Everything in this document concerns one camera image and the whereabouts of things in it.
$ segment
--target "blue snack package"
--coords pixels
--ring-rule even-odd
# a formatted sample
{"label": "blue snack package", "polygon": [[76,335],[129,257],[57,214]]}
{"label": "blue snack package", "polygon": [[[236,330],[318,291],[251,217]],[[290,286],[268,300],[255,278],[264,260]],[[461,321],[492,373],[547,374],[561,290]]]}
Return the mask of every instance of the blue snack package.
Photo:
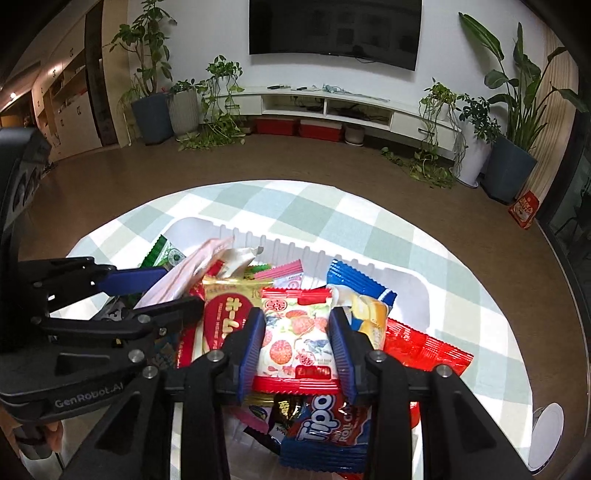
{"label": "blue snack package", "polygon": [[397,294],[341,260],[334,259],[326,273],[326,283],[344,285],[361,295],[384,302],[392,309]]}
{"label": "blue snack package", "polygon": [[362,473],[371,408],[350,405],[343,394],[306,397],[281,442],[280,463],[319,472]]}

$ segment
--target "round table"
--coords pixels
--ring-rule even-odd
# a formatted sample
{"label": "round table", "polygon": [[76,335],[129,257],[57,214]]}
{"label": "round table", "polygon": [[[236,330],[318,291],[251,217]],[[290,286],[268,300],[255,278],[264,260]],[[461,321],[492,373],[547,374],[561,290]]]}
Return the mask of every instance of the round table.
{"label": "round table", "polygon": [[[334,187],[260,180],[197,187],[152,200],[82,238],[69,256],[90,255],[97,264],[135,268],[158,236],[186,217],[422,275],[431,312],[426,332],[474,355],[462,380],[527,462],[532,394],[515,336],[484,287],[440,242],[374,203]],[[96,313],[105,298],[85,300],[87,314]],[[178,442],[174,434],[173,477]],[[422,478],[420,459],[417,451],[415,479]]]}

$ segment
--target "gray planter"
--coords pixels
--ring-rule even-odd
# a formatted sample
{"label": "gray planter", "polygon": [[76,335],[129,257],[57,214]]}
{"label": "gray planter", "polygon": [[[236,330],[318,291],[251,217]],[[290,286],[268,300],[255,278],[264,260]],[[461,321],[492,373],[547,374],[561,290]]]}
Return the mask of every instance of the gray planter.
{"label": "gray planter", "polygon": [[199,126],[199,99],[196,90],[185,90],[168,98],[170,123],[178,137],[194,132]]}
{"label": "gray planter", "polygon": [[505,137],[492,147],[482,188],[493,200],[513,202],[534,169],[536,159]]}
{"label": "gray planter", "polygon": [[174,135],[166,93],[156,93],[131,103],[135,121],[146,145],[162,143]]}

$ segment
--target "snack pile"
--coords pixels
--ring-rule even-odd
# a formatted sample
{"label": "snack pile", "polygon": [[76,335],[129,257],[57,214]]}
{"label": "snack pile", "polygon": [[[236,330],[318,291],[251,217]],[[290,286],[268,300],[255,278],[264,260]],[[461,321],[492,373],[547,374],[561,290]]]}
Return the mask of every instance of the snack pile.
{"label": "snack pile", "polygon": [[[431,371],[445,363],[461,375],[473,355],[389,318],[397,294],[342,261],[331,263],[325,287],[303,290],[300,260],[253,264],[262,248],[233,249],[230,240],[208,240],[185,257],[161,236],[141,266],[162,265],[168,273],[141,299],[111,299],[101,318],[121,319],[122,309],[136,304],[201,297],[202,320],[158,341],[152,362],[163,369],[186,367],[221,348],[243,328],[250,309],[261,308],[266,328],[253,392],[225,414],[242,422],[244,432],[279,455],[284,466],[361,479],[372,408],[349,404],[340,390],[328,337],[330,310],[342,307],[352,329],[364,333],[374,349],[409,367]],[[418,404],[409,408],[414,428]]]}

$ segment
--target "blue planter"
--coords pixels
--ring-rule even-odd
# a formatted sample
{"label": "blue planter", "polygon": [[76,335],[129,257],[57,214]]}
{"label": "blue planter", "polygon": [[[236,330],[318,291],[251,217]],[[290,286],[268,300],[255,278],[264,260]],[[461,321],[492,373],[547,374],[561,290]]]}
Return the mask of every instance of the blue planter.
{"label": "blue planter", "polygon": [[515,200],[536,162],[525,150],[499,137],[492,147],[482,188],[493,200],[508,205]]}
{"label": "blue planter", "polygon": [[166,98],[166,93],[156,93],[131,103],[135,121],[146,145],[162,143],[174,135]]}

